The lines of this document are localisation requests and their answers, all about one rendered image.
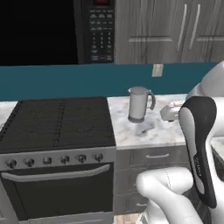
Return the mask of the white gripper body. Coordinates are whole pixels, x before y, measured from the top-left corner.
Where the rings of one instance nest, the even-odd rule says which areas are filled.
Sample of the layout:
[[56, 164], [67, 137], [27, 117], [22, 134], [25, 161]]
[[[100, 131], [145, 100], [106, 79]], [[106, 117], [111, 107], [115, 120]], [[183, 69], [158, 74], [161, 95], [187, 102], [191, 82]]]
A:
[[172, 101], [160, 110], [161, 118], [164, 121], [175, 121], [179, 119], [179, 110], [184, 101]]

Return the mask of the white and grey kettle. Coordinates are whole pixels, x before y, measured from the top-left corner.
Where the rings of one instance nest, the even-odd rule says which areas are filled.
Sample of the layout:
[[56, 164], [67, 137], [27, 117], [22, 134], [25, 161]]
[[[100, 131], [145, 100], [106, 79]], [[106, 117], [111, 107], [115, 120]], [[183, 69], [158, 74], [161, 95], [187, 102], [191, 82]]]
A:
[[142, 123], [146, 114], [148, 98], [151, 97], [150, 109], [156, 106], [156, 97], [145, 87], [131, 87], [129, 90], [129, 116], [132, 123]]

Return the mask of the grey drawer front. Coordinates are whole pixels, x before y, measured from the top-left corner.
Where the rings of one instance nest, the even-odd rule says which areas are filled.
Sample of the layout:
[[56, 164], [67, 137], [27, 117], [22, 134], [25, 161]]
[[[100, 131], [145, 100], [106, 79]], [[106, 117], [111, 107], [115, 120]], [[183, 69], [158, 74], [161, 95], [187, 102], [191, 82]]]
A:
[[136, 178], [139, 173], [150, 171], [150, 167], [116, 170], [115, 171], [115, 195], [133, 193], [137, 190]]
[[114, 197], [114, 213], [119, 214], [139, 214], [146, 206], [136, 206], [136, 203], [146, 204], [147, 199], [139, 193], [128, 193], [116, 195]]
[[[169, 157], [148, 159], [146, 155], [164, 155], [169, 153]], [[180, 146], [167, 146], [156, 148], [136, 149], [130, 153], [129, 164], [132, 167], [146, 167], [146, 166], [159, 166], [159, 165], [189, 165], [189, 158], [184, 145]]]

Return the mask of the grey wood cupboard door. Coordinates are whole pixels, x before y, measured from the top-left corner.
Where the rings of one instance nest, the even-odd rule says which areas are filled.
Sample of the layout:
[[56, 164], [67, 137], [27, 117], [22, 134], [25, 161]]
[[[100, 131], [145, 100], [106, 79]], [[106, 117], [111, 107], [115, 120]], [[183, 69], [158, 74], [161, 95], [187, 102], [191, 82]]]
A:
[[166, 64], [181, 61], [180, 26], [191, 0], [115, 0], [115, 63]]
[[[192, 49], [189, 50], [193, 25], [200, 4], [200, 15]], [[182, 61], [221, 62], [224, 60], [224, 0], [192, 0], [185, 34]]]

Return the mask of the black hob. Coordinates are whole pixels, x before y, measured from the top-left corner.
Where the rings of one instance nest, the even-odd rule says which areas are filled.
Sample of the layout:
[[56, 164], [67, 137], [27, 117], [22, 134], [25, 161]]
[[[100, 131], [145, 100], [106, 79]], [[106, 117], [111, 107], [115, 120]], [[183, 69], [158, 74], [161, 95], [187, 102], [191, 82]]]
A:
[[0, 130], [0, 154], [115, 144], [104, 97], [20, 101]]

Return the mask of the silver oven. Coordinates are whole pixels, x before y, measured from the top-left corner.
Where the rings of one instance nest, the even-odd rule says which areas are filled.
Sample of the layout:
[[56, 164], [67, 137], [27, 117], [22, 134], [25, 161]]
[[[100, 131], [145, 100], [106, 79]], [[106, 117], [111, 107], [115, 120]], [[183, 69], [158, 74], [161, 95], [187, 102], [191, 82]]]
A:
[[[103, 155], [103, 160], [97, 162], [94, 158], [94, 154], [101, 153]], [[78, 155], [86, 155], [87, 160], [84, 163], [80, 163], [77, 159]], [[69, 156], [70, 161], [67, 164], [62, 164], [60, 158], [63, 156]], [[44, 158], [51, 158], [51, 164], [43, 164]], [[88, 164], [98, 164], [98, 163], [112, 163], [115, 167], [116, 162], [116, 148], [115, 147], [100, 147], [100, 148], [87, 148], [87, 149], [70, 149], [70, 150], [43, 150], [43, 151], [33, 151], [33, 152], [20, 152], [20, 153], [9, 153], [0, 155], [0, 171], [15, 170], [15, 169], [30, 169], [32, 167], [27, 167], [24, 163], [26, 158], [32, 158], [34, 160], [34, 168], [43, 167], [54, 167], [62, 165], [88, 165]], [[15, 159], [17, 165], [14, 169], [9, 168], [6, 165], [8, 159]], [[31, 224], [29, 222], [21, 222], [11, 205], [9, 197], [2, 181], [0, 180], [0, 209], [2, 212], [2, 224]], [[97, 222], [70, 222], [61, 224], [98, 224]]]

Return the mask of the black oven door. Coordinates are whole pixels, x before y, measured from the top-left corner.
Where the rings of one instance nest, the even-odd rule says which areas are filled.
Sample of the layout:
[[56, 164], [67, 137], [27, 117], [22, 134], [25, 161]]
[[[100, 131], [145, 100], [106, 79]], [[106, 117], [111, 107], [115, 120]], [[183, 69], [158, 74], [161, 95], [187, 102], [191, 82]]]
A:
[[3, 188], [21, 222], [61, 224], [97, 222], [113, 218], [114, 165], [107, 172], [88, 178], [18, 183], [2, 179]]

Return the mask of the black microwave oven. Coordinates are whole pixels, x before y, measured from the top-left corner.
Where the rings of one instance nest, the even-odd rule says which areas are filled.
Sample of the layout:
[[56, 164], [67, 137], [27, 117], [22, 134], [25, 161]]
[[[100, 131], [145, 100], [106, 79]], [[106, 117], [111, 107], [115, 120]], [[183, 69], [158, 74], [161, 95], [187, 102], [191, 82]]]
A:
[[115, 0], [0, 0], [0, 66], [114, 61]]

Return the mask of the white wall socket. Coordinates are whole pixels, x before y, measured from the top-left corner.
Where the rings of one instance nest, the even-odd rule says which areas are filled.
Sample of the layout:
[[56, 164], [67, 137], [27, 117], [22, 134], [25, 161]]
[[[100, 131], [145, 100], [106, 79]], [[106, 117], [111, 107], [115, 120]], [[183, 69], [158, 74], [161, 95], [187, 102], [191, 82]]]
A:
[[152, 68], [152, 76], [153, 77], [161, 77], [163, 75], [163, 64], [154, 64]]

